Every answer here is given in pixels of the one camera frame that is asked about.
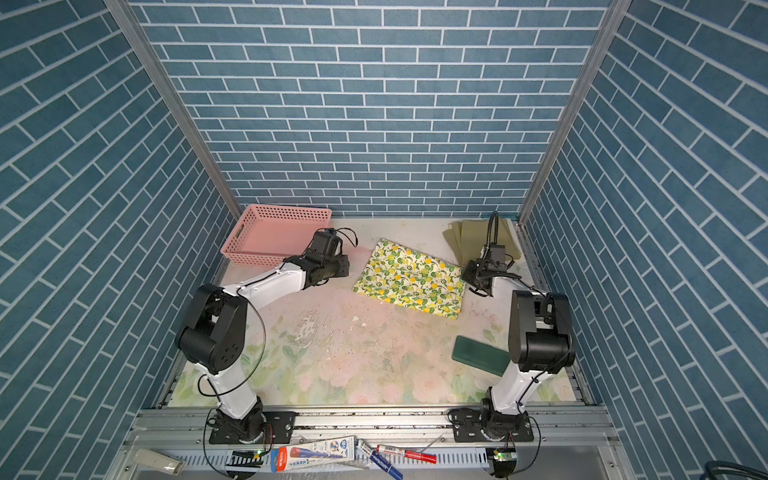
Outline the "olive green skirt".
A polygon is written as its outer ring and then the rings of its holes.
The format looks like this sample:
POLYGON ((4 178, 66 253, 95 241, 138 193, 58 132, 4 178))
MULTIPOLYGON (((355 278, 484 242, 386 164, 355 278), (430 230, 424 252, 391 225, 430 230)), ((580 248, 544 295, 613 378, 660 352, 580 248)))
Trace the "olive green skirt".
MULTIPOLYGON (((470 260, 482 256, 482 250, 487 240, 487 220, 461 220, 451 222, 443 237, 448 243, 458 263, 463 266, 470 260)), ((517 242, 512 234, 510 224, 506 219, 499 221, 499 233, 497 244, 505 247, 505 253, 511 256, 513 261, 522 258, 517 242)))

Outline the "lemon print skirt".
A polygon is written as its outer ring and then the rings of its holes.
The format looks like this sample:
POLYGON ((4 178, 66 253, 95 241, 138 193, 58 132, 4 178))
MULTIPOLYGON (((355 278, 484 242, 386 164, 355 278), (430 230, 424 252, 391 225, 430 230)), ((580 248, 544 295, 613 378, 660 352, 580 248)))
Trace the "lemon print skirt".
POLYGON ((465 282, 459 266, 382 239, 353 291, 384 303, 457 319, 465 282))

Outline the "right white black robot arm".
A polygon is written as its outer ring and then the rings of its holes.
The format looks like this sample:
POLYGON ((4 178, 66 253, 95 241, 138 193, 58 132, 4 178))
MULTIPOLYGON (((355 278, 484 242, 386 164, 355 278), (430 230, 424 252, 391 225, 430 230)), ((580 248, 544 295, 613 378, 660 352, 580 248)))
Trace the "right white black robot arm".
POLYGON ((482 419, 518 420, 541 383, 575 360, 569 299, 563 293, 540 291, 510 273, 505 247, 496 242, 468 262, 461 277, 500 307, 508 320, 508 365, 483 400, 482 419))

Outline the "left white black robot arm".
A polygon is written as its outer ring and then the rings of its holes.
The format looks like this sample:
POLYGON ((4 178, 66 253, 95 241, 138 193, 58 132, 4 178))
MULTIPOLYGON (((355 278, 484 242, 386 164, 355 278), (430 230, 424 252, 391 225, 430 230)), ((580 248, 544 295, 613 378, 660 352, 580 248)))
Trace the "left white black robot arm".
POLYGON ((209 382, 225 419, 244 421, 259 411, 259 398, 240 361, 247 315, 288 295, 347 277, 347 238, 340 229, 318 229, 302 254, 285 258, 278 267, 224 287, 205 284, 195 292, 176 345, 209 382))

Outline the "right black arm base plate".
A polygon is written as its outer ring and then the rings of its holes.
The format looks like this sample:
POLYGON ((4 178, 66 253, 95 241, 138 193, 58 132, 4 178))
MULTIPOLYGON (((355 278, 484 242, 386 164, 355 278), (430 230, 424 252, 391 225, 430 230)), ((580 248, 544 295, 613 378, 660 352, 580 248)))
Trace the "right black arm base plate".
POLYGON ((457 443, 532 442, 534 434, 527 415, 503 415, 496 411, 454 408, 447 412, 457 443))

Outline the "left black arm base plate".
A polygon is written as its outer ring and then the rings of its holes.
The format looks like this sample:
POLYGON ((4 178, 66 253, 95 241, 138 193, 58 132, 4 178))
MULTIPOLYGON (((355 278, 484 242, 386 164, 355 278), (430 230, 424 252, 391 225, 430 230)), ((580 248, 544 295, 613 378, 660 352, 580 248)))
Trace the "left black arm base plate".
POLYGON ((297 413, 293 411, 259 411, 244 419, 232 419, 219 410, 208 420, 211 444, 288 444, 291 441, 297 413))

